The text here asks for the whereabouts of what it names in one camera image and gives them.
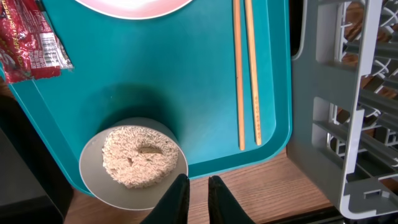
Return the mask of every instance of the wooden chopstick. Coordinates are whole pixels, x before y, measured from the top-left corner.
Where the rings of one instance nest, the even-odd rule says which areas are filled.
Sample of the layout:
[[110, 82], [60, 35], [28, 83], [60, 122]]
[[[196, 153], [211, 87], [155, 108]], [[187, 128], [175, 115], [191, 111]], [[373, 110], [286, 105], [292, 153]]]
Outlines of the wooden chopstick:
[[246, 10], [246, 29], [249, 42], [249, 59], [251, 75], [251, 94], [254, 115], [254, 131], [256, 133], [256, 144], [261, 145], [261, 123], [260, 123], [260, 104], [259, 87], [257, 83], [257, 62], [256, 62], [256, 43], [254, 40], [254, 20], [252, 0], [244, 0]]
[[244, 114], [243, 114], [243, 69], [242, 69], [242, 35], [240, 0], [233, 0], [236, 93], [238, 96], [239, 148], [244, 150]]

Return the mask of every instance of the wooden table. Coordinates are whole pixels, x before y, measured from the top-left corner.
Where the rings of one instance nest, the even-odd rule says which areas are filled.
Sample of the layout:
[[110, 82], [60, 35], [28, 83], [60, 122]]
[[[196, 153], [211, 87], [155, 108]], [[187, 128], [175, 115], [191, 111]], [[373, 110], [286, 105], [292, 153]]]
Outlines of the wooden table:
[[[0, 95], [11, 92], [0, 79]], [[220, 174], [246, 213], [265, 223], [332, 204], [286, 157], [286, 151], [268, 162]], [[208, 223], [208, 179], [191, 181], [188, 222]], [[65, 224], [139, 223], [149, 212], [132, 212], [111, 207], [75, 191]]]

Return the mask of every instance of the food package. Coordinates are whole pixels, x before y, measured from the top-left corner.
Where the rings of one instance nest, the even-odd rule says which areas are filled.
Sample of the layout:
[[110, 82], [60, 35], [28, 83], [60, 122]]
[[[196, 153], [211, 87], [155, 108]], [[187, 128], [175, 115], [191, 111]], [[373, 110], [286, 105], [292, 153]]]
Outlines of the food package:
[[8, 83], [56, 77], [73, 68], [40, 1], [0, 1], [0, 61]]

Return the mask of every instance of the dish rack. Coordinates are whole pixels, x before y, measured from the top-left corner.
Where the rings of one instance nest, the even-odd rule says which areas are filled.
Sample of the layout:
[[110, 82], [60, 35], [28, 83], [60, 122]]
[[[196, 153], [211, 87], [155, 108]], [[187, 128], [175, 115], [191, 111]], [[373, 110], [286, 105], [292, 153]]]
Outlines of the dish rack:
[[[362, 5], [364, 16], [361, 32], [347, 40], [350, 4]], [[398, 91], [397, 13], [397, 0], [303, 2], [287, 155], [350, 219], [398, 211], [387, 186], [398, 178], [398, 96], [378, 94]], [[389, 42], [376, 43], [378, 31]], [[358, 64], [344, 64], [346, 54], [358, 55]]]

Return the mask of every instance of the barcode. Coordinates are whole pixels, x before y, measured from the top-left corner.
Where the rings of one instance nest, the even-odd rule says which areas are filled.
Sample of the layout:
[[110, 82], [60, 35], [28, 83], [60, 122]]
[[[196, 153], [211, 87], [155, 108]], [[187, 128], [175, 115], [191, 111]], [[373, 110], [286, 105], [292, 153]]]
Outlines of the barcode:
[[59, 66], [60, 61], [57, 55], [57, 41], [54, 33], [40, 34], [43, 47], [43, 57], [46, 67]]

